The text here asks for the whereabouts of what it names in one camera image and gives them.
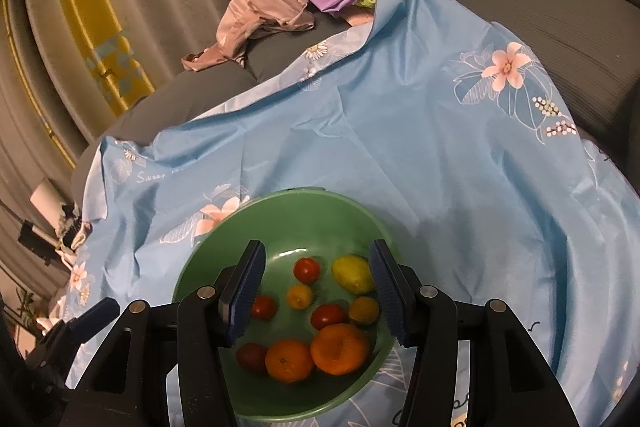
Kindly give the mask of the red cherry tomato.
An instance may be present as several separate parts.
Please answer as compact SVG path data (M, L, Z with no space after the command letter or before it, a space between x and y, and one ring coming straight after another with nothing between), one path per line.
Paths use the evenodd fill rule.
M258 295L250 309L250 317L257 321L270 321L278 311L277 300L267 295Z
M268 348L260 343L243 343L235 351L235 360L242 369L254 375L267 373L266 355Z
M347 321L344 309L338 303L326 303L318 306L310 316L310 324L316 331L326 326L342 324Z

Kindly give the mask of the smooth orange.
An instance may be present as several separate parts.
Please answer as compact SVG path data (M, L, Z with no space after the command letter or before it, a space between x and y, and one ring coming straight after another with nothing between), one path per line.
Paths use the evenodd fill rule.
M265 366L271 378L282 384L295 384L311 375L314 360L307 343L297 339L282 339L268 348Z

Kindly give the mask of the tan longan fruit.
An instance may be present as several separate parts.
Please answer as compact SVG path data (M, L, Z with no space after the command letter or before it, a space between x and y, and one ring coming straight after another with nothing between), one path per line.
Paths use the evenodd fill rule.
M348 309L349 320L363 326L369 326L378 321L380 305L369 296L360 296L352 300Z
M305 284L293 285L286 292L286 302L293 310L306 310L314 302L314 292Z

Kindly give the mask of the large red tomato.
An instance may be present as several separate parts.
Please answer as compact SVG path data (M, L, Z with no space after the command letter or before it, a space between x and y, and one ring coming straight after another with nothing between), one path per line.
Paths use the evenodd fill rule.
M299 283L312 285L321 277L321 265L311 257L299 258L293 267L293 274Z

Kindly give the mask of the rough dark orange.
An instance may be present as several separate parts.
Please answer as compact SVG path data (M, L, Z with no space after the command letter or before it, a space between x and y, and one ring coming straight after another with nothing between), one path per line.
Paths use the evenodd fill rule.
M332 376L343 376L360 369L369 358L370 350L367 335L352 324L326 326L310 344L314 364Z

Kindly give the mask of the yellow-green oval fruit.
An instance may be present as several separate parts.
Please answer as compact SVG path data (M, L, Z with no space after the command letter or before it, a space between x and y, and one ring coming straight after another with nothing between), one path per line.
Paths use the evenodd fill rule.
M345 255L331 265L334 281L352 295L360 296L374 291L375 283L367 259L357 255Z

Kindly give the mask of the potted green plant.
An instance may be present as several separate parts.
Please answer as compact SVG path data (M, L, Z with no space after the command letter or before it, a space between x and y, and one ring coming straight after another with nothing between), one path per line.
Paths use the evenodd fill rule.
M40 310L36 303L35 294L20 288L17 288L15 294L18 300L18 315L24 329L39 341L43 337L43 329L37 322Z

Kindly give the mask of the white cylindrical lamp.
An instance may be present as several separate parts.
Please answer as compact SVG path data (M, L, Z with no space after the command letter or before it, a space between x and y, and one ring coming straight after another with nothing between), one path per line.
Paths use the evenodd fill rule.
M29 202L52 228L57 228L61 220L66 218L64 208L67 205L64 197L47 178L43 178L29 196Z

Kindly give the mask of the green bowl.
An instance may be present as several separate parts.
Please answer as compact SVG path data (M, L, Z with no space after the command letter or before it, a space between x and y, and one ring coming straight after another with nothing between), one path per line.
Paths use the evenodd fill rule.
M259 291L277 300L278 311L268 322L250 320L241 343L265 347L282 339L311 343L318 333L310 324L314 309L326 303L338 303L347 309L356 297L334 281L333 261L345 255L367 258L375 239L389 237L367 209L342 195L310 188L272 194L241 207L213 228L184 265L174 298L181 300L213 282L224 268L240 259L249 241L258 239L266 251ZM303 257L320 263L321 277L307 285L314 292L312 305L297 311L286 302L286 292L301 284L294 277L293 267ZM233 349L222 349L221 364L236 415L251 421L300 421L346 402L382 369L394 350L395 341L384 319L362 330L371 350L360 369L343 376L316 369L306 381L296 384L252 375L239 366Z

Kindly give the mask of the light blue floral cloth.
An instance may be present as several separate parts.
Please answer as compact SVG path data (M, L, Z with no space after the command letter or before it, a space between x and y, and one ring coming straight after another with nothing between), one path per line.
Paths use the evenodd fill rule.
M149 145L93 155L64 314L160 305L224 218L295 187L355 199L424 282L506 300L578 421L597 426L639 361L639 199L534 52L454 0L378 0L371 23Z

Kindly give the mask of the yellow patterned curtain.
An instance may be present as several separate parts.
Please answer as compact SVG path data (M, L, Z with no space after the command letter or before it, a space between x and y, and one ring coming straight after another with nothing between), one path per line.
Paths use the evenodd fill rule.
M73 42L116 116L154 91L111 0L60 0Z

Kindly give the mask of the pink crumpled garment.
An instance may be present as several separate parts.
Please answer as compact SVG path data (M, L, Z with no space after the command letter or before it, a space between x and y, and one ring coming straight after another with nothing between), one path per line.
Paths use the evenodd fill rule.
M224 62L244 66L247 43L278 32L314 28L308 0L231 0L216 30L216 41L203 51L181 59L190 72L201 72Z

